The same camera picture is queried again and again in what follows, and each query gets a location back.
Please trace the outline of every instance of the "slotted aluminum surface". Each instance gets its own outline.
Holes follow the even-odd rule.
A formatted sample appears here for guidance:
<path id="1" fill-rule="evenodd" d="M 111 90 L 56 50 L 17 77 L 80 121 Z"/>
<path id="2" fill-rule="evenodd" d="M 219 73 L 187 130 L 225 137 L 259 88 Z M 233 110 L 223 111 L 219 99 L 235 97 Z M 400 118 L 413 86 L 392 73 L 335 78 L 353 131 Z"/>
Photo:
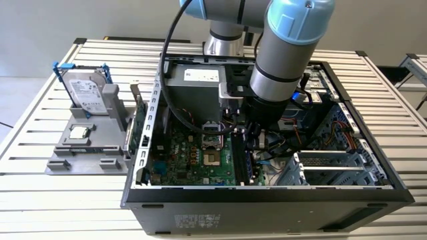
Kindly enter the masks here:
<path id="1" fill-rule="evenodd" d="M 159 42 L 88 40 L 72 46 L 63 61 L 77 65 L 107 63 L 120 87 L 119 97 L 133 106 L 129 83 L 139 81 L 147 101 L 161 46 Z M 247 47 L 245 55 L 251 56 L 252 51 Z M 201 54 L 201 45 L 172 43 L 169 52 Z M 425 122 L 367 57 L 352 51 L 317 50 L 312 60 L 329 63 L 416 203 L 351 233 L 200 238 L 427 239 Z M 0 239 L 141 239 L 147 236 L 132 212 L 119 207 L 125 176 L 44 175 L 71 117 L 69 106 L 64 87 L 52 75 L 0 145 L 0 233 L 9 233 Z"/>

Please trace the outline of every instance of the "black cable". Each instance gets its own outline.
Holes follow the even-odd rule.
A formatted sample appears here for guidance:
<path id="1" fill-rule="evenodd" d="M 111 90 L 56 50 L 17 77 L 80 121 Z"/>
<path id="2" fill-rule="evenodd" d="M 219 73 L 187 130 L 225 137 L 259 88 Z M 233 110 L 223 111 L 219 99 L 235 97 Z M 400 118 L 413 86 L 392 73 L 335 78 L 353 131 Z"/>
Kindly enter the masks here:
<path id="1" fill-rule="evenodd" d="M 168 90 L 168 87 L 167 87 L 167 84 L 165 84 L 165 58 L 167 58 L 167 51 L 168 51 L 168 47 L 169 47 L 169 42 L 171 42 L 171 38 L 172 38 L 172 34 L 173 34 L 173 31 L 175 31 L 175 28 L 176 28 L 176 25 L 180 21 L 180 18 L 183 16 L 183 13 L 189 5 L 189 3 L 192 2 L 192 0 L 187 0 L 184 2 L 184 4 L 181 5 L 180 7 L 180 10 L 175 16 L 175 19 L 173 19 L 173 22 L 171 24 L 171 27 L 168 29 L 168 33 L 167 33 L 167 36 L 165 36 L 165 40 L 164 40 L 164 45 L 163 45 L 163 49 L 161 49 L 161 55 L 160 55 L 160 67 L 159 67 L 159 81 L 160 81 L 160 86 L 161 86 L 161 92 L 163 92 L 163 97 L 164 97 L 164 100 L 165 100 L 165 103 L 168 105 L 168 108 L 171 110 L 171 112 L 173 113 L 175 117 L 177 118 L 177 120 L 181 122 L 181 124 L 184 124 L 184 126 L 187 128 L 189 128 L 193 132 L 196 133 L 200 133 L 200 134 L 204 134 L 204 135 L 224 135 L 224 134 L 228 134 L 231 133 L 236 126 L 237 126 L 237 115 L 236 114 L 232 114 L 232 125 L 229 128 L 225 128 L 224 130 L 221 131 L 207 131 L 207 130 L 203 130 L 201 128 L 196 127 L 195 125 L 192 125 L 187 119 L 181 116 L 181 113 L 177 111 L 177 108 L 173 104 L 173 101 L 171 99 L 171 96 L 169 96 L 169 90 Z"/>
<path id="2" fill-rule="evenodd" d="M 9 127 L 10 129 L 13 128 L 13 126 L 10 126 L 9 124 L 5 124 L 4 122 L 0 122 L 0 124 Z"/>
<path id="3" fill-rule="evenodd" d="M 420 101 L 420 103 L 417 104 L 417 106 L 416 106 L 416 108 L 415 108 L 416 111 L 420 110 L 423 104 L 424 104 L 424 101 Z"/>
<path id="4" fill-rule="evenodd" d="M 257 38 L 256 43 L 255 43 L 255 47 L 253 47 L 253 56 L 255 56 L 255 58 L 259 55 L 257 54 L 257 49 L 259 49 L 259 45 L 260 45 L 260 42 L 261 42 L 263 35 L 264 35 L 264 32 L 260 33 L 259 38 Z"/>
<path id="5" fill-rule="evenodd" d="M 411 74 L 411 76 L 408 76 L 407 79 L 403 80 L 403 82 L 400 83 L 400 85 L 395 89 L 399 89 L 401 87 L 401 85 L 405 84 L 405 82 L 409 80 L 409 78 L 412 76 L 413 76 L 413 74 Z"/>
<path id="6" fill-rule="evenodd" d="M 316 137 L 312 137 L 299 148 L 293 149 L 293 147 L 289 147 L 291 151 L 280 152 L 280 153 L 272 155 L 271 157 L 263 159 L 261 161 L 269 161 L 269 160 L 272 160 L 275 158 L 280 158 L 280 157 L 292 157 L 293 153 L 303 150 L 316 139 L 317 139 Z"/>
<path id="7" fill-rule="evenodd" d="M 308 92 L 308 91 L 305 91 L 304 89 L 300 89 L 300 90 L 297 90 L 299 92 L 303 92 L 305 95 L 307 95 L 307 98 L 308 98 L 308 106 L 303 106 L 301 104 L 299 104 L 295 100 L 293 100 L 293 98 L 291 98 L 289 100 L 291 100 L 291 103 L 300 109 L 300 110 L 309 110 L 309 109 L 312 109 L 312 107 L 313 107 L 313 97 L 312 97 L 312 94 Z"/>

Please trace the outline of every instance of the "green circuit board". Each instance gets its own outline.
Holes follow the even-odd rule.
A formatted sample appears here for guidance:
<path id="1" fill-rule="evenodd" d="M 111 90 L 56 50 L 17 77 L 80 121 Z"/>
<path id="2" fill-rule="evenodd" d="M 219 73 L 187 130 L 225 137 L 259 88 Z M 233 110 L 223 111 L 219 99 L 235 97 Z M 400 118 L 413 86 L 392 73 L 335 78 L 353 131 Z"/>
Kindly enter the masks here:
<path id="1" fill-rule="evenodd" d="M 171 149 L 164 161 L 153 163 L 153 185 L 235 186 L 231 140 L 223 136 L 223 148 L 201 149 L 201 135 L 175 124 Z"/>

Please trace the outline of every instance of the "sticker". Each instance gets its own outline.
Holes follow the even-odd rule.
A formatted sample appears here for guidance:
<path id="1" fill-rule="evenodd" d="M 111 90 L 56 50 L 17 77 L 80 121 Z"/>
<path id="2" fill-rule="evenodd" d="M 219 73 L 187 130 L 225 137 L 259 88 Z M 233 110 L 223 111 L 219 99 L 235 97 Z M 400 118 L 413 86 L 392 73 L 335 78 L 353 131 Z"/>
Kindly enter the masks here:
<path id="1" fill-rule="evenodd" d="M 185 69 L 184 81 L 219 82 L 220 71 L 211 69 Z"/>
<path id="2" fill-rule="evenodd" d="M 107 108 L 96 83 L 91 80 L 79 79 L 71 79 L 68 82 L 80 107 L 91 114 L 107 114 Z"/>
<path id="3" fill-rule="evenodd" d="M 220 218 L 220 214 L 176 214 L 175 224 L 180 229 L 217 228 Z"/>

